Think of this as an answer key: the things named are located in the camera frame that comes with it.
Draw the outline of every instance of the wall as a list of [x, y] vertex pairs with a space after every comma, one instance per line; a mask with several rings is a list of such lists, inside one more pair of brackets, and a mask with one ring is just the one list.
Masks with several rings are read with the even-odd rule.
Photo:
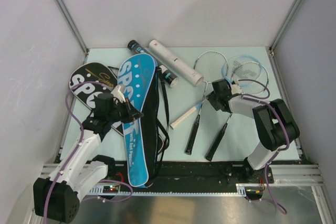
[[89, 48], [269, 46], [294, 0], [64, 0]]
[[304, 150], [336, 207], [336, 0], [305, 0], [275, 50]]
[[[54, 0], [0, 0], [0, 6], [0, 223], [5, 223], [19, 197], [29, 202], [32, 183], [55, 151], [68, 78], [83, 54]], [[21, 214], [22, 208], [11, 223], [22, 223]]]

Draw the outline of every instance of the shiny metal floor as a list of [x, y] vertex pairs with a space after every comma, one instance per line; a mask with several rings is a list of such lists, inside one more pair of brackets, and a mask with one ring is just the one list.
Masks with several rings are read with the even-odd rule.
[[72, 224], [322, 223], [310, 187], [281, 187], [273, 191], [287, 208], [286, 216], [272, 204], [250, 204], [241, 197], [132, 197], [114, 204], [86, 201]]

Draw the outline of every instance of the racket handle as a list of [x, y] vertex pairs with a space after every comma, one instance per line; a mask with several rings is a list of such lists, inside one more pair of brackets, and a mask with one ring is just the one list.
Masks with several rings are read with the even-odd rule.
[[181, 115], [178, 119], [176, 119], [174, 122], [170, 124], [170, 127], [172, 129], [175, 129], [180, 123], [182, 123], [185, 119], [187, 119], [191, 114], [193, 114], [195, 111], [197, 111], [200, 107], [202, 102], [198, 103], [197, 105], [190, 108], [187, 112], [185, 112], [183, 115]]
[[215, 140], [212, 142], [209, 150], [208, 150], [208, 153], [206, 154], [205, 156], [205, 159], [208, 160], [208, 161], [212, 161], [212, 158], [214, 157], [215, 155], [215, 152], [220, 144], [220, 142], [222, 141], [222, 138], [225, 134], [225, 131], [226, 131], [226, 128], [227, 128], [227, 123], [224, 124], [224, 126], [221, 128], [221, 130], [217, 133], [217, 136], [215, 137]]
[[193, 146], [194, 146], [194, 143], [195, 143], [195, 138], [196, 138], [196, 135], [197, 135], [197, 131], [198, 131], [198, 126], [199, 126], [199, 120], [200, 120], [200, 116], [201, 115], [197, 115], [196, 119], [195, 119], [195, 122], [193, 124], [193, 127], [191, 128], [191, 132], [190, 132], [190, 136], [189, 136], [189, 139], [188, 139], [188, 143], [187, 143], [187, 147], [184, 151], [185, 154], [188, 154], [188, 155], [191, 155], [191, 152], [193, 150]]

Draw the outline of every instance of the blue racket bag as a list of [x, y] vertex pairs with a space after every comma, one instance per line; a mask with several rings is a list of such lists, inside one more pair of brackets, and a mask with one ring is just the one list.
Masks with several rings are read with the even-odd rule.
[[[118, 84], [126, 87], [125, 98], [144, 116], [123, 124], [127, 152], [129, 183], [133, 187], [146, 187], [158, 175], [164, 150], [169, 145], [167, 133], [169, 108], [161, 69], [148, 54], [134, 55], [126, 60], [118, 73]], [[157, 119], [159, 110], [159, 82], [165, 105], [167, 128]], [[164, 138], [159, 136], [159, 129]]]

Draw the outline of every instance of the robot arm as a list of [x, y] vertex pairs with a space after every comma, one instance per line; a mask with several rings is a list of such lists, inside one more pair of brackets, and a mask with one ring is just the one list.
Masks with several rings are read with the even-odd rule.
[[82, 123], [82, 141], [78, 137], [68, 155], [48, 178], [38, 178], [35, 181], [33, 190], [36, 215], [43, 216], [46, 196], [56, 180], [49, 201], [48, 218], [70, 223], [75, 218], [83, 197], [113, 169], [114, 159], [99, 155], [83, 171], [89, 156], [111, 130], [113, 123], [129, 123], [143, 116], [125, 99], [123, 89], [124, 86], [118, 85], [111, 93], [102, 93], [95, 98], [93, 115], [91, 113]]
[[[215, 110], [237, 113], [255, 120], [260, 143], [255, 150], [245, 158], [244, 166], [247, 173], [260, 170], [273, 157], [279, 148], [286, 146], [285, 135], [275, 117], [266, 105], [245, 100], [237, 84], [229, 84], [225, 79], [212, 83], [214, 91], [206, 98]], [[268, 102], [279, 115], [292, 142], [300, 135], [299, 128], [281, 99]]]

